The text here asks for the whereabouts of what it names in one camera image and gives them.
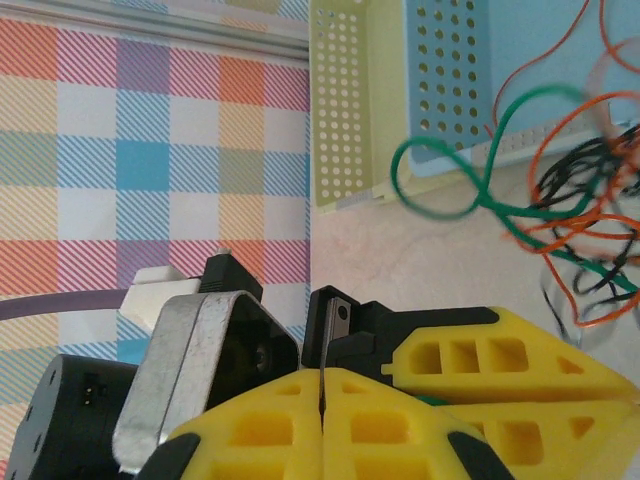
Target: checkered tablecloth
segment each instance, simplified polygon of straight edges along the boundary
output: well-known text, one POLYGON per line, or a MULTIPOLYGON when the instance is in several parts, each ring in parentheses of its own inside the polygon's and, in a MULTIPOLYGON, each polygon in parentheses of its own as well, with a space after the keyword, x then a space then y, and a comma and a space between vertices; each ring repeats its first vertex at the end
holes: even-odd
MULTIPOLYGON (((304 64, 0 19, 0 295, 194 275, 227 246, 301 338, 308 132, 304 64)), ((0 322, 0 478, 53 356, 137 362, 147 342, 115 311, 0 322)))

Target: black wire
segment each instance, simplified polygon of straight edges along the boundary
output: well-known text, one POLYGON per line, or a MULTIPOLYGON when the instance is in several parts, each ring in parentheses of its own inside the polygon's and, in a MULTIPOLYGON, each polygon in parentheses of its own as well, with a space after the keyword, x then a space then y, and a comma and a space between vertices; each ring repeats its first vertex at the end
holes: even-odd
MULTIPOLYGON (((640 124, 629 128, 620 136, 620 144, 623 146, 631 144, 639 132, 640 124)), ((609 142, 605 138, 600 137, 588 140, 573 148, 542 174, 537 184, 539 201, 532 203, 531 207, 540 210, 549 210, 555 205, 570 201, 574 198, 576 201, 581 200, 585 196, 595 199, 598 188, 607 189, 616 178, 618 171, 623 165, 623 161, 624 159, 622 157, 611 150, 609 142)), ((623 189, 621 195, 625 197, 640 197, 640 172, 637 174, 636 183, 623 189)), ((616 199, 613 199, 610 204, 614 211, 621 211, 616 199)), ((597 223, 598 220, 594 220, 587 225, 587 228, 591 228, 597 223)), ((562 238, 561 230, 561 228, 551 229, 556 240, 562 238)), ((613 261, 600 258, 590 259, 606 269, 606 274, 600 280, 589 287, 583 288, 581 287, 581 283, 586 270, 580 268, 574 275, 572 289, 576 295, 594 294, 603 288, 608 288, 611 292, 611 295, 604 300, 594 302, 587 306, 583 311, 583 315, 598 306, 623 302, 635 295, 635 292, 618 294, 613 282, 617 276, 624 276, 623 269, 630 264, 630 260, 640 258, 639 255, 630 255, 632 248, 638 241, 638 232, 628 226, 627 230, 631 233, 631 236, 613 261)), ((578 255, 569 242, 563 245, 563 250, 570 255, 578 265, 586 260, 586 258, 578 255)), ((549 306, 558 324, 561 336, 565 339, 569 338, 561 316, 553 307, 544 287, 542 291, 545 302, 549 306)))

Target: hole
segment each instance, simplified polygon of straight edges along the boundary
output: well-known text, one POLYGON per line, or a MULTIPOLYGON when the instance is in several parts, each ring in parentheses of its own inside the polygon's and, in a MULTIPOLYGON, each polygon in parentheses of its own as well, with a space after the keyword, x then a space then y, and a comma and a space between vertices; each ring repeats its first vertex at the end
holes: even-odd
POLYGON ((284 465, 277 463, 219 463, 215 466, 216 480, 283 480, 284 465))
POLYGON ((284 388, 281 388, 276 393, 278 395, 300 395, 300 385, 287 385, 284 388))
POLYGON ((348 382, 342 384, 342 391, 349 394, 367 393, 367 391, 361 386, 348 382))
POLYGON ((574 374, 581 375, 584 373, 584 369, 573 362, 570 362, 564 357, 558 357, 558 366, 560 367, 560 371, 566 374, 574 374))
POLYGON ((578 440, 585 436, 585 434, 591 430, 595 421, 591 417, 574 417, 569 419, 569 425, 571 426, 571 433, 573 438, 578 440))
POLYGON ((522 340, 497 338, 489 340, 489 365, 494 372, 525 372, 529 359, 522 340))
POLYGON ((498 424, 500 458, 507 465, 537 465, 542 461, 542 438, 534 422, 498 424))
POLYGON ((429 466, 424 460, 407 457, 362 457, 355 460, 356 480, 430 480, 429 466))
POLYGON ((397 412, 359 413, 351 419, 353 443, 409 443, 410 433, 407 417, 397 412))
POLYGON ((442 373, 440 361, 440 345, 437 343, 423 343, 418 345, 409 357, 411 373, 428 375, 442 373))
POLYGON ((451 369, 455 373, 479 373, 476 342, 459 341, 451 343, 451 369))
POLYGON ((230 445, 265 447, 292 443, 293 422, 288 415, 254 412, 238 421, 230 445))
POLYGON ((484 424, 480 423, 480 422, 469 422, 469 425, 471 425, 473 428, 477 429, 482 436, 484 437, 484 424))

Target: black connector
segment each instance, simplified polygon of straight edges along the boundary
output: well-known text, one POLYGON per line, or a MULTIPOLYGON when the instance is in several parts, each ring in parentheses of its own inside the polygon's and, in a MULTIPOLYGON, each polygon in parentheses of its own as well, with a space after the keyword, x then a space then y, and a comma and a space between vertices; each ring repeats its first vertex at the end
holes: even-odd
POLYGON ((137 367, 58 355, 36 387, 16 432, 7 480, 127 478, 111 437, 137 367))
POLYGON ((246 290, 262 300, 262 286, 230 253, 209 257, 200 280, 198 293, 233 292, 246 290))

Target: purple cable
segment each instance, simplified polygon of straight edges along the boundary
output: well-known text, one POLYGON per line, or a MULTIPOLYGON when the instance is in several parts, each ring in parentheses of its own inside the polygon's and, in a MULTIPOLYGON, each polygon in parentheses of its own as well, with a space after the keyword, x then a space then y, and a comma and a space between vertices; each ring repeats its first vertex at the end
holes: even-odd
POLYGON ((50 293, 0 301, 0 321, 57 312, 112 310, 120 308, 127 294, 122 290, 50 293))

